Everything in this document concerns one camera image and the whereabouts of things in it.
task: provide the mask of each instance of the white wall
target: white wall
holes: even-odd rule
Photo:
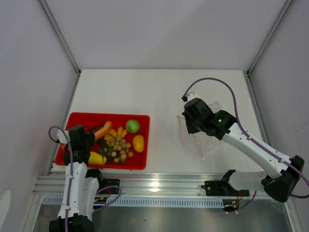
[[[2,231],[20,231],[37,175],[47,165],[51,125],[60,125],[75,74],[35,0],[0,7],[0,195],[12,202]]]
[[[47,0],[82,69],[247,70],[285,0]]]
[[[305,160],[309,177],[309,1],[298,0],[280,28],[266,55],[253,72],[253,87],[272,145]],[[307,195],[300,182],[295,193]],[[309,199],[297,208],[309,231]]]

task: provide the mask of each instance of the purple cable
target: purple cable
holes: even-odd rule
[[[102,192],[102,191],[104,191],[104,190],[106,190],[106,189],[110,189],[110,188],[118,189],[118,190],[119,190],[118,196],[117,196],[114,200],[112,200],[111,202],[109,202],[108,204],[106,204],[106,205],[104,205],[104,206],[102,206],[102,207],[100,207],[100,208],[97,208],[97,209],[95,209],[94,211],[98,211],[98,210],[101,210],[101,209],[106,208],[106,207],[109,206],[110,204],[113,204],[113,203],[120,197],[121,190],[120,190],[120,188],[119,188],[117,185],[112,185],[112,186],[107,186],[107,187],[101,188],[100,190],[97,191],[97,194],[100,193],[100,192]]]
[[[48,136],[52,141],[54,141],[55,143],[57,142],[55,139],[52,138],[52,135],[51,135],[51,131],[54,128],[60,130],[63,133],[64,137],[66,138],[66,140],[68,142],[69,152],[70,152],[70,162],[71,162],[70,175],[73,176],[73,152],[72,152],[72,146],[71,146],[70,140],[69,140],[68,136],[66,135],[65,131],[61,127],[52,126],[48,130]],[[69,179],[69,186],[68,186],[68,193],[67,193],[67,206],[69,206],[69,204],[70,204],[71,185],[72,185],[72,178]],[[69,209],[66,209],[66,215],[65,215],[65,219],[64,219],[65,232],[69,232],[68,217],[69,217]]]
[[[239,125],[239,128],[240,130],[247,136],[247,138],[250,137],[250,135],[246,132],[246,130],[243,128],[242,124],[240,123],[240,120],[239,120],[239,116],[238,116],[238,110],[237,110],[237,104],[236,104],[236,97],[235,97],[235,94],[234,94],[234,91],[232,90],[231,86],[229,86],[226,82],[220,80],[220,79],[217,79],[217,78],[213,78],[213,77],[205,77],[205,78],[200,78],[198,80],[196,80],[195,82],[193,82],[189,88],[186,90],[186,92],[184,93],[184,96],[187,95],[187,93],[189,92],[189,90],[192,88],[192,86],[194,86],[197,82],[200,82],[200,81],[203,81],[203,80],[213,80],[213,81],[218,81],[222,84],[224,84],[231,92],[232,94],[232,97],[233,97],[233,103],[234,103],[234,110],[235,110],[235,116],[236,116],[236,119],[237,119],[237,123]],[[254,142],[258,147],[260,147],[261,149],[263,149],[265,152],[267,152],[268,154],[270,154],[272,157],[276,158],[277,160],[279,160],[281,162],[281,158],[279,156],[277,156],[275,153],[272,153],[270,150],[268,150],[266,147],[264,147],[262,144],[260,144],[258,141],[256,141],[254,138],[251,138],[251,141]],[[306,182],[306,184],[308,185],[309,187],[309,180],[296,168],[294,167],[293,165],[289,164],[288,162],[286,161],[283,161],[283,163],[285,165],[287,165],[288,167],[292,168],[301,178],[303,178],[303,180]],[[256,196],[256,191],[251,199],[251,201],[249,201],[248,204],[246,204],[245,206],[243,206],[242,208],[240,209],[243,209],[245,207],[247,207],[251,202],[252,200],[255,198]],[[297,196],[297,195],[294,195],[294,194],[291,194],[292,197],[295,197],[295,198],[301,198],[301,199],[305,199],[305,198],[309,198],[309,194],[308,195],[305,195],[305,196]]]

